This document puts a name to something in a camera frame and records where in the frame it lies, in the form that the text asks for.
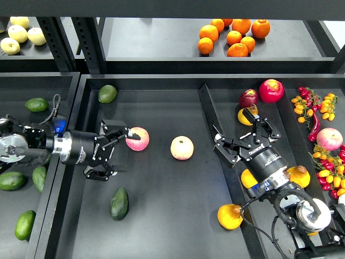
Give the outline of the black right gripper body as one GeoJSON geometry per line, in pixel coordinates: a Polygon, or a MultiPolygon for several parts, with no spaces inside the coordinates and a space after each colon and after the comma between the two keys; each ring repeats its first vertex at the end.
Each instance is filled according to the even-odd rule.
{"type": "Polygon", "coordinates": [[[261,186],[263,189],[277,189],[288,181],[284,174],[284,170],[287,169],[287,162],[271,145],[242,149],[240,155],[246,169],[258,181],[255,186],[261,186]]]}

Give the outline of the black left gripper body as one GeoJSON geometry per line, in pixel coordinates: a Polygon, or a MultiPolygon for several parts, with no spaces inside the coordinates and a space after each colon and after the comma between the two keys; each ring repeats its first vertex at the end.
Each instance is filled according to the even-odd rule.
{"type": "Polygon", "coordinates": [[[66,131],[62,140],[61,162],[67,165],[96,167],[112,155],[113,145],[105,135],[66,131]]]}

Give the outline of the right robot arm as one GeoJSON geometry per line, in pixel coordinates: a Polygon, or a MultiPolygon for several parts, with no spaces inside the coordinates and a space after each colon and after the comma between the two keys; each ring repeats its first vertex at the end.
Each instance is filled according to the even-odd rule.
{"type": "Polygon", "coordinates": [[[272,145],[281,137],[280,132],[267,118],[247,108],[243,115],[252,129],[238,139],[224,135],[216,112],[207,117],[215,151],[230,166],[242,161],[257,181],[249,188],[250,200],[240,208],[240,214],[254,201],[269,200],[293,239],[304,243],[304,247],[296,248],[294,258],[344,258],[344,234],[329,226],[334,212],[285,174],[287,162],[272,145]]]}

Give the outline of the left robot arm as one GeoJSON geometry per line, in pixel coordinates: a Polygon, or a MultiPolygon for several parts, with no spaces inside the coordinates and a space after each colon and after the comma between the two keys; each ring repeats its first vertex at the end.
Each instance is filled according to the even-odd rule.
{"type": "Polygon", "coordinates": [[[65,117],[57,114],[60,100],[55,94],[51,114],[38,124],[21,123],[11,115],[1,118],[1,162],[10,166],[35,158],[43,163],[58,154],[65,165],[85,166],[85,178],[107,181],[118,172],[110,162],[115,145],[140,136],[116,120],[102,120],[99,133],[67,130],[65,117]]]}

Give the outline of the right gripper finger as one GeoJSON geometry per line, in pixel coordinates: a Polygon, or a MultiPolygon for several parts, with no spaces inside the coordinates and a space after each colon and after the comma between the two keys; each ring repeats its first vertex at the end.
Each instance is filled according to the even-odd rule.
{"type": "Polygon", "coordinates": [[[252,114],[248,108],[244,108],[243,115],[252,124],[251,131],[243,135],[243,147],[268,147],[280,138],[279,131],[268,122],[268,118],[252,114]]]}
{"type": "Polygon", "coordinates": [[[229,167],[234,167],[242,159],[240,151],[242,149],[250,149],[250,144],[242,140],[227,138],[216,124],[213,124],[212,128],[216,132],[213,139],[215,142],[213,150],[220,155],[229,167]]]}

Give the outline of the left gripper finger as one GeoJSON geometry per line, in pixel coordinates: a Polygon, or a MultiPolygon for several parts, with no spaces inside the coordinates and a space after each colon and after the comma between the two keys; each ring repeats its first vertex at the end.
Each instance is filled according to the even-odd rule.
{"type": "Polygon", "coordinates": [[[133,133],[122,120],[101,120],[100,129],[102,130],[100,135],[105,136],[107,139],[101,146],[102,149],[113,147],[123,138],[141,140],[141,137],[138,134],[133,133]]]}
{"type": "Polygon", "coordinates": [[[89,180],[97,181],[108,181],[111,176],[117,175],[117,171],[114,169],[114,166],[110,165],[108,162],[101,164],[103,170],[96,170],[94,167],[87,166],[84,170],[84,176],[89,180]]]}

